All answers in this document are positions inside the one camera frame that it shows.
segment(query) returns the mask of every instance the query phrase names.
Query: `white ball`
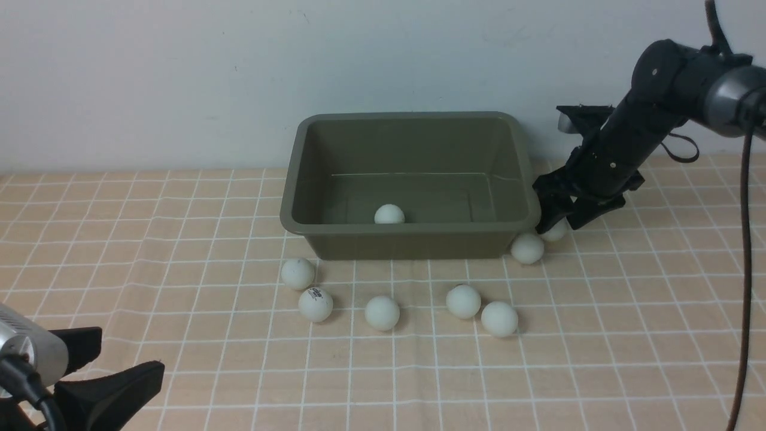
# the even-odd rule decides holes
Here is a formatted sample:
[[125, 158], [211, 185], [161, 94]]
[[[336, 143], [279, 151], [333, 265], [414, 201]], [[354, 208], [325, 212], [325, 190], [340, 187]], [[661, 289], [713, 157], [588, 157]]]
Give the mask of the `white ball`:
[[294, 291], [308, 288], [314, 281], [316, 268], [304, 258], [289, 259], [282, 264], [282, 282]]
[[404, 212], [396, 205], [387, 203], [375, 212], [376, 225], [404, 223]]
[[388, 296], [376, 296], [365, 307], [365, 320], [378, 331], [390, 331], [399, 321], [399, 305]]
[[569, 225], [567, 224], [567, 219], [561, 219], [547, 232], [541, 233], [540, 238], [542, 238], [542, 240], [545, 242], [559, 241], [560, 239], [564, 238], [564, 235], [567, 234], [568, 230]]
[[309, 321], [319, 323], [332, 313], [332, 296], [320, 288], [311, 288], [298, 298], [298, 311]]
[[470, 319], [481, 308], [481, 296], [469, 285], [458, 285], [447, 293], [447, 310], [459, 319]]
[[523, 265], [531, 265], [542, 257], [545, 244], [533, 233], [522, 233], [511, 244], [511, 256]]
[[505, 302], [494, 301], [481, 312], [481, 324], [494, 337], [508, 337], [519, 326], [519, 315]]

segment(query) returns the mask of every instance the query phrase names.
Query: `black cable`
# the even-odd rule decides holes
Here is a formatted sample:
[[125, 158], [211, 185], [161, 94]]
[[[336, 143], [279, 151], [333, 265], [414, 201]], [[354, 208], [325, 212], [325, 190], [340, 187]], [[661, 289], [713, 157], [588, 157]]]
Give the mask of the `black cable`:
[[742, 254], [745, 260], [745, 278], [742, 293], [742, 343], [739, 351], [739, 369], [737, 372], [737, 387], [734, 392], [732, 412], [728, 417], [726, 431], [734, 431], [737, 427], [739, 410], [742, 407], [742, 397], [745, 394], [745, 379], [748, 376], [748, 355], [750, 351], [750, 309], [753, 296], [753, 246], [750, 237], [750, 152], [753, 146], [753, 134], [759, 124], [758, 110], [766, 102], [766, 93], [758, 98], [756, 108], [751, 113], [745, 129], [745, 144], [742, 146], [742, 165], [739, 170], [739, 205], [742, 217]]
[[47, 431], [65, 431], [67, 426], [64, 422], [64, 416], [61, 415], [58, 405], [53, 398], [46, 398], [40, 402], [38, 410], [45, 416], [45, 425]]
[[0, 359], [0, 387], [40, 410], [48, 431], [66, 431], [67, 424], [53, 396], [43, 385], [40, 374], [24, 358], [8, 355]]
[[708, 28], [713, 38], [712, 48], [723, 55], [732, 55], [732, 48], [726, 40], [726, 35], [721, 28], [718, 19], [718, 11], [715, 10], [715, 0], [705, 0], [705, 14], [708, 17]]
[[668, 133], [668, 136], [685, 140], [686, 142], [691, 143], [692, 146], [694, 146], [694, 156], [678, 157], [677, 155], [673, 154], [672, 151], [670, 151], [670, 148], [668, 148], [664, 142], [660, 142], [660, 145], [663, 146], [663, 148], [665, 149], [665, 152], [668, 153], [668, 156], [670, 156], [671, 159], [675, 160], [678, 163], [694, 163], [697, 161], [697, 159], [699, 159], [699, 146], [697, 145], [697, 142], [694, 141], [694, 139], [690, 137], [685, 137], [683, 135], [679, 135], [678, 133]]

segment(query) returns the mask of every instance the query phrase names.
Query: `white wall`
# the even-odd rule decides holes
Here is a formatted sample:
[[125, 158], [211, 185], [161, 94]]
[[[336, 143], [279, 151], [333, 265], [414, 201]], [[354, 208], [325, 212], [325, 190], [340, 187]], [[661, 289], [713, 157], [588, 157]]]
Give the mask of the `white wall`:
[[[766, 2], [719, 14], [766, 64]], [[564, 156], [555, 106], [616, 104], [661, 38], [709, 43], [702, 0], [6, 0], [0, 172], [284, 166], [303, 118], [386, 110], [502, 110]]]

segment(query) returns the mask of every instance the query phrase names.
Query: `strap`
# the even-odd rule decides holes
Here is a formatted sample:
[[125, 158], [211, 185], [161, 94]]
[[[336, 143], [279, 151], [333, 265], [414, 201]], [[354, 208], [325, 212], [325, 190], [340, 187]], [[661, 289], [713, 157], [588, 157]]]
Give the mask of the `strap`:
[[665, 145], [664, 142], [661, 142], [660, 145], [663, 146], [663, 148], [668, 153], [668, 156], [670, 156], [671, 159], [675, 160], [678, 163], [694, 163], [694, 162], [697, 161], [697, 159], [699, 158], [699, 146], [697, 146], [697, 143], [694, 142], [694, 139], [692, 139], [690, 137], [685, 137], [683, 135], [679, 135], [679, 134], [676, 134], [676, 133], [668, 133], [668, 136], [669, 137], [674, 137], [674, 138], [679, 138], [679, 139], [685, 140], [688, 143], [691, 143], [694, 146], [694, 150], [696, 151], [696, 154], [694, 156], [691, 156], [691, 157], [678, 157], [677, 155], [673, 154], [670, 151], [670, 148], [668, 148], [667, 145]]

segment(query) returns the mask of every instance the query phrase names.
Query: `robotic arm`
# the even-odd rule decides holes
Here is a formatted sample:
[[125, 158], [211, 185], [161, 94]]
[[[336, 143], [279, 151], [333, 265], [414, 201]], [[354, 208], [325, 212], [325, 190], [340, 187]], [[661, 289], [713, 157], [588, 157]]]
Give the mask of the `robotic arm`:
[[[101, 336], [99, 327], [46, 331], [0, 304], [0, 430], [122, 429], [159, 393], [165, 366], [149, 361], [98, 379], [62, 381], [99, 357]], [[30, 421], [21, 401], [40, 410], [45, 423]]]
[[713, 42], [701, 49], [671, 40], [651, 44], [633, 70], [631, 88], [617, 107], [558, 107], [558, 128], [580, 133], [582, 144], [567, 163], [534, 184], [542, 207], [537, 232], [564, 217], [579, 229], [625, 205], [623, 193], [643, 184], [638, 168], [671, 134], [692, 120], [724, 137], [766, 139], [766, 69], [753, 57], [733, 54], [715, 3], [705, 2]]

